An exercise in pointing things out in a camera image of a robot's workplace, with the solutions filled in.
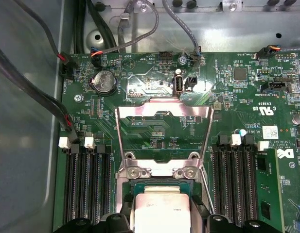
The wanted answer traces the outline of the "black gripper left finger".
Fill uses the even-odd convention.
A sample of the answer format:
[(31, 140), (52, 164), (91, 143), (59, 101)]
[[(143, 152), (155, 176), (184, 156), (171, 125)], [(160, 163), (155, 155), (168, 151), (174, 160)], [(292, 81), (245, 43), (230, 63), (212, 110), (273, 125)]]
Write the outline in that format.
[(133, 205), (133, 195), (127, 194), (119, 213), (106, 215), (94, 225), (87, 218), (76, 218), (58, 228), (55, 233), (133, 233), (130, 229), (130, 213)]

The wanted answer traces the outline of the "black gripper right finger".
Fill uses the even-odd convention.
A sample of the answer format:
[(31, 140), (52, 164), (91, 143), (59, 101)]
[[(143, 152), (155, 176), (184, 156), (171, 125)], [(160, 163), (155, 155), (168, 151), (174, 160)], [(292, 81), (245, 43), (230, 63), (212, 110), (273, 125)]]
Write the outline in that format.
[(275, 228), (259, 221), (248, 220), (240, 227), (223, 215), (210, 214), (201, 198), (191, 196), (191, 230), (192, 233), (274, 233)]

